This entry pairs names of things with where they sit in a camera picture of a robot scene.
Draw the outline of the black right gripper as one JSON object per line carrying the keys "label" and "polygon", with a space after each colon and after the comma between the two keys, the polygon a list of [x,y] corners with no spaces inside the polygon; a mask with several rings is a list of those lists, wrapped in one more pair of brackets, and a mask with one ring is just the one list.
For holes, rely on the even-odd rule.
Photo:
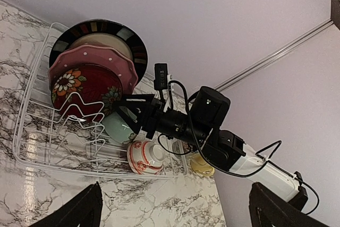
{"label": "black right gripper", "polygon": [[148,139],[154,137],[164,107],[165,102],[154,98],[154,94],[124,95],[114,102],[114,110],[128,127],[135,134],[144,131]]}

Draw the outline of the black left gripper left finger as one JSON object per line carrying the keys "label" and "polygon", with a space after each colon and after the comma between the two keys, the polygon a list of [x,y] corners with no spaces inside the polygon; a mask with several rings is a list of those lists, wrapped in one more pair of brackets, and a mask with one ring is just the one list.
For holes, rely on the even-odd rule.
{"label": "black left gripper left finger", "polygon": [[101,187],[96,182],[32,226],[100,226],[102,208]]}

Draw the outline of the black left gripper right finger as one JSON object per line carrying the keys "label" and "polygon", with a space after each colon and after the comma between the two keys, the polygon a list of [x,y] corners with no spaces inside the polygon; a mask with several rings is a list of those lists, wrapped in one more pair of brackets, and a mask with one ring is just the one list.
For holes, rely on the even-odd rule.
{"label": "black left gripper right finger", "polygon": [[252,184],[252,189],[249,194],[249,212],[253,227],[327,226],[318,220],[301,213],[259,182]]}

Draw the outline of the red floral plate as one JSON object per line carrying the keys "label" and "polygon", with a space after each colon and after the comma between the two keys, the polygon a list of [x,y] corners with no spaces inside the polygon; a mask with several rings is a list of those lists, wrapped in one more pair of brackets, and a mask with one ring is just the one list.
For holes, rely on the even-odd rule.
{"label": "red floral plate", "polygon": [[67,68],[51,82],[51,101],[60,115],[99,121],[113,113],[112,104],[121,100],[123,86],[119,77],[100,65],[82,64]]}

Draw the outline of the yellow ceramic mug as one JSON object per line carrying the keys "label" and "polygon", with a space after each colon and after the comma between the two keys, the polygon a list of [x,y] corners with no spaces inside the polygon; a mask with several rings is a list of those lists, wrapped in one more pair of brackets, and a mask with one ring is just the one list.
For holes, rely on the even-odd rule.
{"label": "yellow ceramic mug", "polygon": [[193,172],[202,176],[213,176],[215,169],[210,166],[200,154],[194,154],[190,159],[190,166]]}

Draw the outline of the tall seashell ceramic mug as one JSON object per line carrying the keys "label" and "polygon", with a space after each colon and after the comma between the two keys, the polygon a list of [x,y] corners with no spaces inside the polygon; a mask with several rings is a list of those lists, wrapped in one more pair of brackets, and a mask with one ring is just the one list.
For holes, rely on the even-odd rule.
{"label": "tall seashell ceramic mug", "polygon": [[172,152],[176,157],[180,157],[181,155],[191,154],[193,149],[187,142],[176,140],[172,144]]}

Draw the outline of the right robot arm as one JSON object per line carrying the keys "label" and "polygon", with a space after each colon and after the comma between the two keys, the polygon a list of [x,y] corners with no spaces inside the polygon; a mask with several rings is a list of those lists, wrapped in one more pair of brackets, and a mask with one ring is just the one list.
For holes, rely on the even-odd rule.
{"label": "right robot arm", "polygon": [[184,141],[193,147],[213,168],[228,175],[260,182],[279,198],[302,210],[308,201],[306,184],[299,172],[290,173],[271,161],[280,141],[255,151],[236,134],[221,130],[231,101],[220,92],[202,86],[191,97],[184,94],[185,112],[166,107],[164,100],[153,94],[127,95],[112,104],[113,109],[138,133],[152,139],[160,136]]}

